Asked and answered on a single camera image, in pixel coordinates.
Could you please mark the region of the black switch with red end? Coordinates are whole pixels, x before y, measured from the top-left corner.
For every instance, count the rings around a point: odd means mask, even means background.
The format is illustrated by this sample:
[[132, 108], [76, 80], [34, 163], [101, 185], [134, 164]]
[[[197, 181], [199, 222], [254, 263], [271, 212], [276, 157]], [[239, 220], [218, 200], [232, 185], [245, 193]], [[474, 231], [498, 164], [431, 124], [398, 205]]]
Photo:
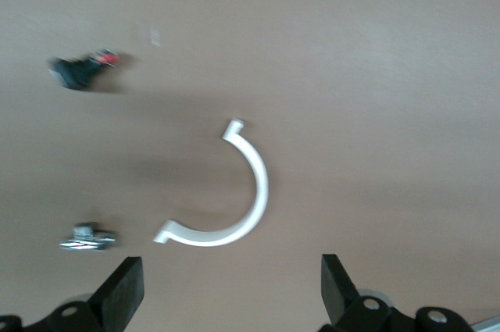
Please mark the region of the black switch with red end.
[[119, 60], [117, 53], [101, 49], [81, 59], [54, 58], [48, 62], [48, 70], [63, 87], [89, 91], [94, 79], [107, 67], [114, 67]]

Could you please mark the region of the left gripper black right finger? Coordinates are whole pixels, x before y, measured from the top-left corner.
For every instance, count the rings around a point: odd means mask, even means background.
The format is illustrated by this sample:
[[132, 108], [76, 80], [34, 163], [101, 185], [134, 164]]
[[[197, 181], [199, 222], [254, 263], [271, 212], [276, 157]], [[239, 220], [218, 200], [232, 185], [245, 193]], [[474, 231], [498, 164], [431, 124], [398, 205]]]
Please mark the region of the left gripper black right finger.
[[320, 332], [389, 331], [388, 305], [372, 295], [361, 295], [335, 254], [322, 255], [321, 296], [330, 323]]

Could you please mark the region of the white curved plastic clamp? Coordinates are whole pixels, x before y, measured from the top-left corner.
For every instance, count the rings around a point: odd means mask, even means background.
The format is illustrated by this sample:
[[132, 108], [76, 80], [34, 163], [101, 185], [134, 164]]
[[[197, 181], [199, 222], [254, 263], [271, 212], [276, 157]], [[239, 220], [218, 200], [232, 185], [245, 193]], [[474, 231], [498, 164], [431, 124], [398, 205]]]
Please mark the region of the white curved plastic clamp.
[[165, 244], [175, 241], [183, 245], [212, 248], [231, 244], [249, 234], [262, 219], [269, 200], [269, 177], [263, 158], [255, 147], [241, 135], [245, 123], [232, 119], [222, 139], [234, 146], [249, 164], [255, 179], [255, 198], [245, 216], [230, 227], [222, 230], [194, 230], [175, 221], [167, 220], [159, 229], [153, 241]]

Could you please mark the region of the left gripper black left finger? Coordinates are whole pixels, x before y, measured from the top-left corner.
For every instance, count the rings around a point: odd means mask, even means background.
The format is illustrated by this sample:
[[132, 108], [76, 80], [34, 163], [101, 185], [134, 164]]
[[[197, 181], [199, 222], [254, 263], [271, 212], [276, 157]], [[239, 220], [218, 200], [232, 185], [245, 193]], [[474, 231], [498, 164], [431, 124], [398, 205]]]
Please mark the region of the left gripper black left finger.
[[145, 294], [140, 257], [127, 257], [85, 301], [69, 302], [27, 332], [124, 332]]

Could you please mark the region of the small silver metal connector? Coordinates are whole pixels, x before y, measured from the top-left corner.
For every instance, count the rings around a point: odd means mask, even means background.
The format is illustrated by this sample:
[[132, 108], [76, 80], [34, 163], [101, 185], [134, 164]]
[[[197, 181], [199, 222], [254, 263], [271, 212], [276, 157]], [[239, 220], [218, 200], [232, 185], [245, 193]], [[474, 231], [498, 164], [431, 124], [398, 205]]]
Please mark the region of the small silver metal connector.
[[78, 223], [73, 236], [59, 242], [59, 247], [72, 251], [105, 251], [116, 242], [112, 231], [101, 230], [95, 222]]

